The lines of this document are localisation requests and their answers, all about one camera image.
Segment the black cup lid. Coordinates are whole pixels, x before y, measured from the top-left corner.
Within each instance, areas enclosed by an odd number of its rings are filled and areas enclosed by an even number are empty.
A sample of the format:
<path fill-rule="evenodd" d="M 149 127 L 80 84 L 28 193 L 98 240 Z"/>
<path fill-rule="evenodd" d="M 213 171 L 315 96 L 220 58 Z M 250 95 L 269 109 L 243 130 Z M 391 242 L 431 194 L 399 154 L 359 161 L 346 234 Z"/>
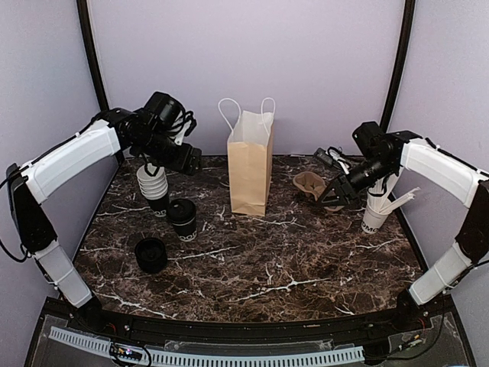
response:
<path fill-rule="evenodd" d="M 196 204 L 189 199 L 177 198 L 167 207 L 167 218 L 171 223 L 184 224 L 196 216 Z"/>

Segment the black paper coffee cup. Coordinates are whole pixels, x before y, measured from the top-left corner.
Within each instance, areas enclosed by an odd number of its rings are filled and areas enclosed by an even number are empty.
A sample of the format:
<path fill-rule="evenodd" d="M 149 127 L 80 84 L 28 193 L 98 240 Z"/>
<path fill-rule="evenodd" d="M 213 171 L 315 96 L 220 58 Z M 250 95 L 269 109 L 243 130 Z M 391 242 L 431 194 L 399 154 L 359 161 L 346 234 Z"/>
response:
<path fill-rule="evenodd" d="M 192 218 L 186 222 L 172 222 L 172 227 L 182 242 L 191 242 L 197 236 L 196 218 Z"/>

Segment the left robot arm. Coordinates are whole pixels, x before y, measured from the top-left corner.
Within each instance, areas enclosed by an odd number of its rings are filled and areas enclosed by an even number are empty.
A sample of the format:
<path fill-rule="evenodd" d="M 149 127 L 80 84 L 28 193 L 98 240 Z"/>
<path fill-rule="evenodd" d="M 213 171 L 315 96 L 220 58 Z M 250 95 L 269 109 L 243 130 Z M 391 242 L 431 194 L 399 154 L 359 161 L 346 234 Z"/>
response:
<path fill-rule="evenodd" d="M 61 248 L 42 203 L 85 169 L 126 149 L 157 167 L 195 174 L 202 152 L 183 139 L 196 125 L 192 111 L 172 96 L 155 92 L 144 107 L 133 112 L 122 108 L 101 111 L 74 136 L 32 161 L 7 169 L 4 184 L 22 248 L 79 309 L 77 319 L 89 332 L 102 333 L 108 317 L 93 305 L 96 296 Z"/>

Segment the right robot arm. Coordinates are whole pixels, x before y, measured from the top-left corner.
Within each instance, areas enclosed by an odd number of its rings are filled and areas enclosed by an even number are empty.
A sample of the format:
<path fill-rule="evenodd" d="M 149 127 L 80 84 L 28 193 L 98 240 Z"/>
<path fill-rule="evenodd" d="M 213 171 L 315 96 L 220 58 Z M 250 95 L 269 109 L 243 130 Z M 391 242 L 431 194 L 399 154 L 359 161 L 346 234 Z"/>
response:
<path fill-rule="evenodd" d="M 364 122 L 352 136 L 365 160 L 329 183 L 317 200 L 320 206 L 347 206 L 363 189 L 408 170 L 431 180 L 468 208 L 452 246 L 410 285 L 399 298 L 407 302 L 390 314 L 390 325 L 405 332 L 419 319 L 417 306 L 450 288 L 488 253 L 488 174 L 410 131 L 386 133 L 376 122 Z"/>

